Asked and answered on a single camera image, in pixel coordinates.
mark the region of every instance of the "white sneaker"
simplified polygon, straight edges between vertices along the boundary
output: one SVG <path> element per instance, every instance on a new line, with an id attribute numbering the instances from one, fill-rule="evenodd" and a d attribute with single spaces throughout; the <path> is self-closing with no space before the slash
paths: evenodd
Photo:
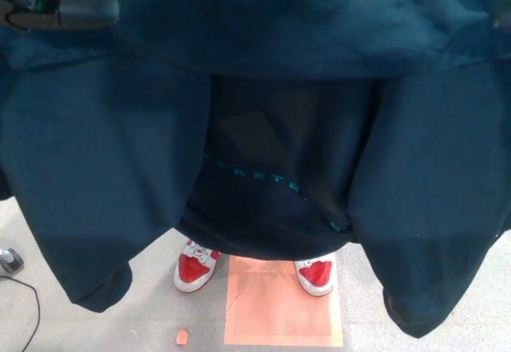
<path id="1" fill-rule="evenodd" d="M 334 288 L 331 274 L 335 254 L 295 262 L 296 277 L 302 288 L 312 296 L 328 295 Z"/>
<path id="2" fill-rule="evenodd" d="M 177 260 L 174 284 L 179 291 L 195 292 L 213 275 L 216 261 L 220 257 L 213 251 L 189 240 Z"/>

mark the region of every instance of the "jacket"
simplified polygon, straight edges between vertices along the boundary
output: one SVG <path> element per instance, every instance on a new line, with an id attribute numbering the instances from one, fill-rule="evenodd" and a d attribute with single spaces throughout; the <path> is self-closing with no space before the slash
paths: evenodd
<path id="1" fill-rule="evenodd" d="M 0 193 L 101 312 L 171 228 L 305 259 L 359 242 L 421 337 L 511 224 L 499 0 L 118 0 L 111 29 L 0 30 Z"/>

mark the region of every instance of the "gray floor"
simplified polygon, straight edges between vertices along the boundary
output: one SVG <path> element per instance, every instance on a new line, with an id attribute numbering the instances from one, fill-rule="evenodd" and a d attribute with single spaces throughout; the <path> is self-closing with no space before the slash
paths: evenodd
<path id="1" fill-rule="evenodd" d="M 224 346 L 228 262 L 222 259 L 213 280 L 194 295 L 172 285 L 172 269 L 184 239 L 174 231 L 133 260 L 135 282 L 128 295 L 104 314 L 68 303 L 42 258 L 14 200 L 0 204 L 0 247 L 14 247 L 26 259 L 18 277 L 41 297 L 42 322 L 32 351 L 296 351 L 299 348 Z M 491 250 L 473 285 L 453 315 L 419 341 L 402 334 L 387 318 L 381 286 L 360 247 L 337 254 L 339 305 L 345 351 L 508 351 L 511 350 L 511 236 Z M 0 282 L 1 352 L 18 352 L 36 321 L 32 292 Z M 180 328 L 188 345 L 177 347 Z"/>

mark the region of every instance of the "orange mat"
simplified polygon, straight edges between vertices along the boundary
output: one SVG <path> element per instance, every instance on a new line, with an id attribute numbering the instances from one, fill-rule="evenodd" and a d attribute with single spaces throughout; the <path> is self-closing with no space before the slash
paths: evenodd
<path id="1" fill-rule="evenodd" d="M 299 285 L 294 263 L 231 256 L 224 343 L 343 346 L 335 273 L 332 278 L 334 290 L 314 298 Z"/>

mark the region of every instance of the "black cable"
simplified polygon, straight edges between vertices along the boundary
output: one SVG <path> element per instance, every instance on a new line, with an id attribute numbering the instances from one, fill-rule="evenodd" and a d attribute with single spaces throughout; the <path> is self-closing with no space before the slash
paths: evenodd
<path id="1" fill-rule="evenodd" d="M 15 278 L 11 278 L 10 276 L 0 275 L 0 279 L 10 280 L 11 282 L 15 282 L 15 283 L 21 284 L 22 286 L 27 287 L 27 288 L 31 289 L 34 292 L 35 302 L 38 305 L 38 322 L 35 325 L 34 331 L 32 332 L 32 335 L 30 336 L 28 342 L 26 342 L 25 346 L 21 350 L 21 352 L 25 352 L 26 349 L 29 347 L 30 343 L 32 342 L 32 340 L 34 340 L 34 336 L 38 332 L 39 324 L 41 323 L 41 304 L 39 302 L 38 290 L 36 290 L 35 287 L 32 287 L 31 285 L 29 285 L 27 283 L 24 283 L 24 282 L 21 282 L 21 281 L 15 279 Z"/>

